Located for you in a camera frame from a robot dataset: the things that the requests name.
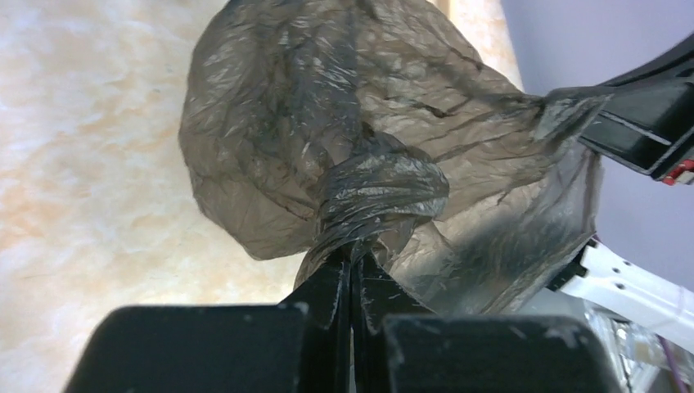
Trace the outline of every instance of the crumpled plastic bag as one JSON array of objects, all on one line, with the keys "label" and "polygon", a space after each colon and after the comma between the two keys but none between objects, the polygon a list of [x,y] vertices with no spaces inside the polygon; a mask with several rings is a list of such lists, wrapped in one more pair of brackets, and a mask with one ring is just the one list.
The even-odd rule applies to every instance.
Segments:
[{"label": "crumpled plastic bag", "polygon": [[192,56],[179,132],[204,215],[256,259],[372,252],[444,314],[507,313],[594,232],[580,131],[612,94],[536,97],[425,0],[232,0]]}]

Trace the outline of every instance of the gray wall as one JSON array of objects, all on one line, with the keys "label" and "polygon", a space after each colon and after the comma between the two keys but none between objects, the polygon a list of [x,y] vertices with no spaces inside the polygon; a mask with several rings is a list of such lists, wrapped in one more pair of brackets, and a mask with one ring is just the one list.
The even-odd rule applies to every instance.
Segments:
[{"label": "gray wall", "polygon": [[[528,93],[599,84],[694,31],[694,0],[502,0]],[[597,229],[616,253],[694,290],[694,186],[605,159]]]}]

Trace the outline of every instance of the cable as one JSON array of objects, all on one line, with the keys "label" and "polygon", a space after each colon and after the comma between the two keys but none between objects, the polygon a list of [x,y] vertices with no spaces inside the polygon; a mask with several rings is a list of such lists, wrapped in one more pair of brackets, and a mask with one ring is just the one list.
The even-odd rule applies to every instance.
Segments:
[{"label": "cable", "polygon": [[679,393],[689,393],[689,389],[687,389],[687,387],[684,385],[682,377],[679,375],[677,361],[674,358],[674,354],[670,349],[669,343],[667,342],[667,340],[660,336],[658,336],[658,341],[660,341],[660,345],[663,347],[663,351],[665,352],[665,358],[668,361],[668,367],[670,367],[670,371],[672,371],[674,383],[675,385],[677,385]]}]

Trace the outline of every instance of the marble surface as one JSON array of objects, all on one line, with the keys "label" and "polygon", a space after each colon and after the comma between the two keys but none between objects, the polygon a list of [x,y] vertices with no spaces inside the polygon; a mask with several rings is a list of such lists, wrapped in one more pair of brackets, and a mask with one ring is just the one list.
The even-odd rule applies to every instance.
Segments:
[{"label": "marble surface", "polygon": [[[0,3],[0,391],[59,391],[131,304],[276,302],[300,256],[255,261],[192,199],[176,133],[191,50],[224,0]],[[498,0],[451,0],[520,76]]]}]

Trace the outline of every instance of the garbage bag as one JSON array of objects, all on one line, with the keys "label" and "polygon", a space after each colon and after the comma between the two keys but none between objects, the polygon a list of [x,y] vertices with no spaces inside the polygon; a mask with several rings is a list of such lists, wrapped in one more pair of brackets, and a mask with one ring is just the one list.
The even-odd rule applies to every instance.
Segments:
[{"label": "garbage bag", "polygon": [[610,88],[520,92],[425,0],[231,0],[179,132],[201,212],[259,260],[372,253],[435,312],[506,313],[594,231]]}]

